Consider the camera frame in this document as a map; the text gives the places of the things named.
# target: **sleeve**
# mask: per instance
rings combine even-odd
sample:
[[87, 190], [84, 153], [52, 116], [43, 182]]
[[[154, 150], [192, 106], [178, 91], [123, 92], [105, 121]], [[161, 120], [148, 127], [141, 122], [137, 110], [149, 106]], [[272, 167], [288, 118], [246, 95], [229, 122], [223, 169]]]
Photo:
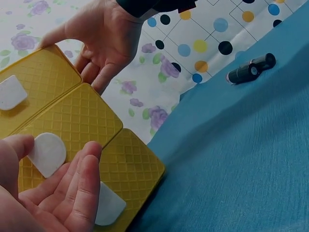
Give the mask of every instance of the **sleeve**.
[[130, 15], [140, 18], [152, 9], [160, 0], [116, 0]]
[[150, 9], [158, 12], [178, 10], [179, 13], [195, 8], [197, 0], [116, 0], [129, 14], [140, 18]]

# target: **hand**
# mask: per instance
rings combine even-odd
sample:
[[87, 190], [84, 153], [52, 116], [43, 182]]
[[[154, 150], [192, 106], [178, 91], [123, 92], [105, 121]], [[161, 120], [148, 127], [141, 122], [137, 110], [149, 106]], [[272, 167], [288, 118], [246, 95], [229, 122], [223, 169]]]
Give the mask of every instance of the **hand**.
[[103, 93], [110, 80], [135, 57], [143, 22], [154, 10], [138, 19], [115, 0], [93, 0], [68, 22], [46, 34], [39, 47], [65, 39], [84, 42], [75, 67], [83, 81]]
[[33, 148], [28, 135], [0, 140], [0, 231], [90, 232], [98, 208], [102, 147], [87, 143], [71, 163], [18, 195], [18, 161]]

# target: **yellow tray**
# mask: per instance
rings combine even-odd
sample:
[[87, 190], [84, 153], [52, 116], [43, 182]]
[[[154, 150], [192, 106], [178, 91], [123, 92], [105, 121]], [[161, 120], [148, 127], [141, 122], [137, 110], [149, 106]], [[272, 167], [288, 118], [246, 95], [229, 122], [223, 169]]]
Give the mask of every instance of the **yellow tray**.
[[[126, 201], [111, 226], [98, 232], [124, 232], [164, 174], [164, 165], [130, 130], [53, 45], [36, 51], [0, 72], [0, 82], [16, 75], [28, 98], [10, 111], [0, 110], [0, 138], [51, 132], [67, 148], [67, 161], [88, 141], [103, 145], [100, 178]], [[44, 180], [28, 158], [20, 162], [20, 191]]]

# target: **purple flower print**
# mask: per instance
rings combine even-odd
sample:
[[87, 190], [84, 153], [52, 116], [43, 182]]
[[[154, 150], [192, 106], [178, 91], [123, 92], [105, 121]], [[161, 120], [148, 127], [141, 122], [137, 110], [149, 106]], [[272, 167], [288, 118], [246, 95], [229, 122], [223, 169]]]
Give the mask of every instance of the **purple flower print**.
[[33, 49], [35, 44], [37, 43], [37, 40], [34, 37], [26, 35], [21, 32], [12, 37], [11, 40], [12, 45], [18, 51]]
[[150, 108], [148, 112], [151, 119], [150, 126], [157, 132], [169, 115], [164, 109], [161, 109], [160, 106]]
[[135, 92], [137, 90], [134, 82], [132, 82], [132, 81], [124, 81], [122, 83], [121, 89], [122, 89], [122, 91], [124, 91], [127, 94], [132, 94], [133, 92]]
[[71, 51], [65, 51], [64, 54], [68, 57], [68, 58], [73, 58], [73, 53]]
[[25, 28], [25, 25], [24, 24], [18, 24], [18, 25], [16, 25], [16, 28], [17, 28], [17, 30], [21, 30], [21, 29]]
[[156, 47], [152, 45], [152, 43], [147, 43], [143, 47], [141, 47], [141, 51], [143, 53], [153, 53], [156, 50]]
[[166, 76], [166, 77], [174, 77], [178, 78], [179, 77], [179, 71], [172, 65], [172, 63], [165, 57], [161, 56], [161, 73]]
[[48, 8], [48, 3], [45, 1], [38, 1], [33, 5], [33, 8], [31, 10], [32, 15], [41, 15], [44, 13]]
[[139, 100], [136, 99], [136, 98], [130, 99], [130, 104], [133, 105], [133, 106], [136, 106], [136, 107], [142, 107], [142, 106], [144, 106], [144, 103], [142, 103], [141, 101], [139, 101]]

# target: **white pad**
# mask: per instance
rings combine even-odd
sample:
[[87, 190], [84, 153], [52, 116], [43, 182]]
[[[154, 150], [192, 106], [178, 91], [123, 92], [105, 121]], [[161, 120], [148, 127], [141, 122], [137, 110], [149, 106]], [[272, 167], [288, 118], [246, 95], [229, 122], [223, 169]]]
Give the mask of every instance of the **white pad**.
[[126, 208], [126, 202], [122, 200], [109, 187], [101, 182], [98, 211], [95, 224], [109, 226], [113, 224]]
[[12, 110], [28, 97], [15, 75], [0, 83], [0, 109]]
[[49, 178], [60, 168], [67, 157], [63, 141], [55, 134], [42, 133], [34, 140], [34, 148], [28, 155], [29, 160], [45, 177]]

